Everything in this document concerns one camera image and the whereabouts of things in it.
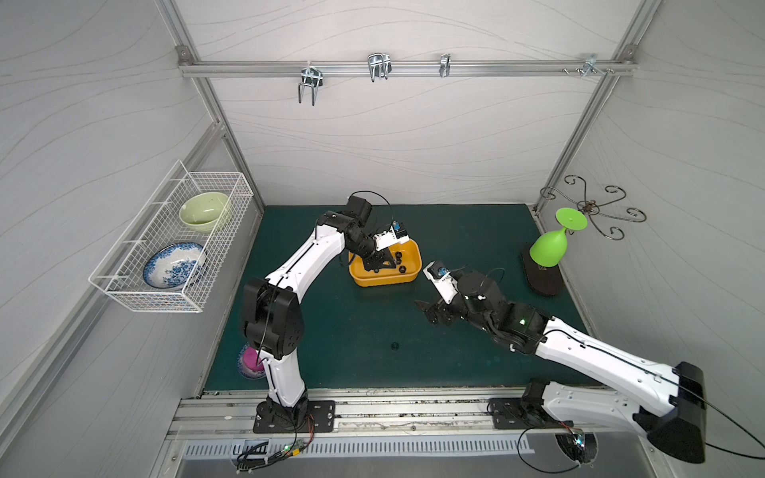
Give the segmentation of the yellow plastic storage box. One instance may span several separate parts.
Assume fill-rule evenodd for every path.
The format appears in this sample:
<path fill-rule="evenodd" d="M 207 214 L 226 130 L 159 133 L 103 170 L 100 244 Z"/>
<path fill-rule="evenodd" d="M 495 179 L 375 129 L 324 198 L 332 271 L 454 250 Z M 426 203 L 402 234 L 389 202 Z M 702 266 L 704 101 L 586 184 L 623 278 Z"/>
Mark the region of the yellow plastic storage box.
<path fill-rule="evenodd" d="M 394 245 L 390 247 L 390 252 L 394 258 L 396 258 L 396 254 L 402 255 L 402 263 L 398 264 L 398 267 L 406 266 L 406 274 L 400 274 L 398 268 L 384 269 L 378 273 L 367 272 L 363 266 L 363 260 L 355 257 L 349 265 L 349 273 L 355 283 L 360 287 L 378 287 L 410 283 L 416 280 L 422 266 L 424 266 L 418 243 L 410 240 L 404 244 Z"/>

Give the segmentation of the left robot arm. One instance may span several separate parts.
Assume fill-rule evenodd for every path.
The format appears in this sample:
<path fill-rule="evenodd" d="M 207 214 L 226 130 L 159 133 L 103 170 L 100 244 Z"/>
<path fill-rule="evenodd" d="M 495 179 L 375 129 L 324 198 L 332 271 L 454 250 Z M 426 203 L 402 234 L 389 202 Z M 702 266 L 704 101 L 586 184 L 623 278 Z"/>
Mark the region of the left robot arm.
<path fill-rule="evenodd" d="M 254 360 L 262 366 L 269 386 L 267 404 L 280 406 L 288 416 L 302 416 L 308 404 L 298 346 L 305 332 L 301 305 L 313 282 L 344 251 L 360 258 L 367 271 L 394 269 L 390 247 L 410 240 L 396 219 L 381 232 L 366 232 L 372 209 L 366 199 L 351 195 L 343 210 L 316 220 L 308 239 L 279 268 L 244 286 L 240 322 L 247 352 L 242 364 Z"/>

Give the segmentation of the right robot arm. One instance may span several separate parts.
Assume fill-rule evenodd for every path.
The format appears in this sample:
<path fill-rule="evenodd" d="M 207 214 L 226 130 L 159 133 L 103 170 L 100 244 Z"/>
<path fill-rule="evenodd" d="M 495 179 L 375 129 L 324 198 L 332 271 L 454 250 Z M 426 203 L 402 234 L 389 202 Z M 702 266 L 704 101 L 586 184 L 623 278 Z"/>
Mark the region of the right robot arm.
<path fill-rule="evenodd" d="M 533 380 L 518 409 L 532 426 L 599 424 L 630 431 L 677 460 L 706 458 L 703 371 L 689 362 L 652 362 L 597 340 L 562 319 L 511 302 L 485 274 L 451 271 L 435 261 L 424 276 L 438 292 L 418 308 L 434 323 L 462 320 L 509 352 L 563 364 L 601 384 L 598 390 Z"/>

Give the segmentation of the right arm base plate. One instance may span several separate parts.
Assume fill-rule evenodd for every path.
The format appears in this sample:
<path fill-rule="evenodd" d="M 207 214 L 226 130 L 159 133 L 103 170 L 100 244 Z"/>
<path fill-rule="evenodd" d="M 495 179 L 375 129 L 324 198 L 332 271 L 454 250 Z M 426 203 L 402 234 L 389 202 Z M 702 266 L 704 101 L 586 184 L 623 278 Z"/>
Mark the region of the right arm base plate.
<path fill-rule="evenodd" d="M 490 398 L 486 413 L 498 430 L 568 429 L 572 425 L 571 421 L 553 418 L 541 404 L 525 398 Z"/>

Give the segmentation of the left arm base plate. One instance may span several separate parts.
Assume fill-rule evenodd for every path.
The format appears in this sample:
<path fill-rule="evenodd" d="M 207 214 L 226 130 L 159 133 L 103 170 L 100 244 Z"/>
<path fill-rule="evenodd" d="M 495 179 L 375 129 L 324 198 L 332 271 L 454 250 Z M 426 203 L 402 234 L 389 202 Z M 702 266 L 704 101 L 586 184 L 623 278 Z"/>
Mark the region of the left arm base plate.
<path fill-rule="evenodd" d="M 285 407 L 267 398 L 256 408 L 252 431 L 255 434 L 329 433 L 334 430 L 336 402 L 334 400 L 307 400 L 302 398 L 296 406 Z"/>

